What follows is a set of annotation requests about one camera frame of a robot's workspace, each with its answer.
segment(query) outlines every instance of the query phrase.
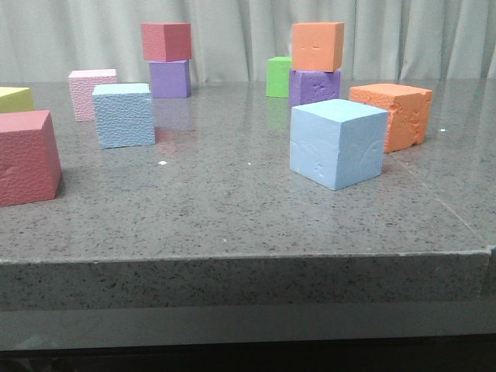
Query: stacked cubes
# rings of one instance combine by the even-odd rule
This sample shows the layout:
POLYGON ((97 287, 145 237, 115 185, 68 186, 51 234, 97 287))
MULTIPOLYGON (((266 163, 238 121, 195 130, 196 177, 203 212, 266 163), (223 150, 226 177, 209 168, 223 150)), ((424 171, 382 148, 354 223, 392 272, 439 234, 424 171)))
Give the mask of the stacked cubes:
POLYGON ((293 25, 291 107, 340 97, 343 41, 343 22, 293 25))
POLYGON ((189 60, 192 55, 190 23, 142 23, 143 56, 149 61, 154 98, 191 95, 189 60))

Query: curtain fold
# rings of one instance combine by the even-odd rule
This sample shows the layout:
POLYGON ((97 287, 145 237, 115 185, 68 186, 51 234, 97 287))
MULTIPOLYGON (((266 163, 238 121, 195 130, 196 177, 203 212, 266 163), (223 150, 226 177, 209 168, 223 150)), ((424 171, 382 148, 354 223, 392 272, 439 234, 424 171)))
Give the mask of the curtain fold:
POLYGON ((148 81, 142 22, 191 23, 193 81, 264 81, 291 25, 323 21, 345 22, 347 79, 496 78, 493 0, 0 0, 0 81, 148 81))

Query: foam cube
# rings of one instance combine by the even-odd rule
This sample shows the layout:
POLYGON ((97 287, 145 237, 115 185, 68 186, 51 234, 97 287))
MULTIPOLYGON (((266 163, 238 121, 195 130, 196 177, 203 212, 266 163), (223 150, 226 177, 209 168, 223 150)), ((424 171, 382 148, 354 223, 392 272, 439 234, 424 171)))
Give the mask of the foam cube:
POLYGON ((97 85, 93 103, 102 149, 155 144, 148 84, 97 85))
POLYGON ((29 88, 0 87, 0 113, 34 110, 29 88))
POLYGON ((191 59, 190 23, 142 23, 141 37, 145 60, 191 59))
POLYGON ((187 98, 191 95, 189 60, 152 61, 149 67, 154 98, 187 98))
POLYGON ((333 190, 380 175, 387 113, 343 99, 293 107, 290 168, 333 190))
POLYGON ((290 107, 339 98, 340 91, 341 71, 290 71, 290 107))
POLYGON ((430 89, 399 84, 362 85, 350 89, 350 100, 389 111, 384 152, 424 142, 432 100, 430 89))
POLYGON ((117 82, 115 69, 79 70, 69 75, 72 106, 77 122, 95 120, 91 94, 97 85, 117 82))
POLYGON ((343 22, 293 25, 293 70, 333 72, 343 62, 343 22))
POLYGON ((288 97, 291 61, 291 57, 274 57, 267 60, 267 97, 288 97))
POLYGON ((0 114, 0 206, 54 199, 60 175, 50 111, 0 114))

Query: cube face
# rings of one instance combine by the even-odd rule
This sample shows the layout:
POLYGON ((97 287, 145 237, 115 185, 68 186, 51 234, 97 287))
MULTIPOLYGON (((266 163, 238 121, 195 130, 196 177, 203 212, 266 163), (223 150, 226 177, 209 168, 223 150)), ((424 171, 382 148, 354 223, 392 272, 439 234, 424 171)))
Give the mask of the cube face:
POLYGON ((431 90, 399 84, 371 84, 352 87, 350 100, 389 111, 384 152, 403 150, 424 142, 431 90))
POLYGON ((187 98, 191 95, 189 60, 149 63, 154 98, 187 98))
POLYGON ((340 92, 341 71, 290 71, 290 107, 336 99, 341 96, 340 92))
POLYGON ((34 110, 31 89, 0 87, 0 113, 34 110))
POLYGON ((0 206, 54 199, 60 175, 50 112, 0 114, 0 206))
POLYGON ((95 120, 92 93, 97 85, 115 84, 117 77, 115 69, 79 70, 69 75, 74 117, 77 122, 95 120))
POLYGON ((97 85, 93 102, 102 149, 155 144, 148 84, 97 85))
POLYGON ((141 37, 145 60, 172 62, 190 60, 190 23, 142 23, 141 37))
POLYGON ((293 70, 333 72, 343 62, 343 22, 293 25, 293 70))
POLYGON ((274 57, 267 60, 267 97, 289 96, 291 63, 291 57, 274 57))
POLYGON ((290 168, 333 190, 380 175, 387 113, 342 99, 295 106, 290 168))

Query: damaged foam cube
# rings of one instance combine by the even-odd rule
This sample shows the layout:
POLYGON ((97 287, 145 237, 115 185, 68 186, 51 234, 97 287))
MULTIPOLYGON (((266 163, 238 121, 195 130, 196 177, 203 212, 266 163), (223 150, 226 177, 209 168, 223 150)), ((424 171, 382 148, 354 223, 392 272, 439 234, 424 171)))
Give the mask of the damaged foam cube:
POLYGON ((350 100, 389 111, 384 152, 424 142, 432 100, 430 89, 399 84, 362 85, 350 89, 350 100))
POLYGON ((340 97, 341 71, 299 71, 289 74, 290 107, 340 97))
POLYGON ((293 107, 290 168, 333 190, 380 175, 387 113, 343 99, 293 107))

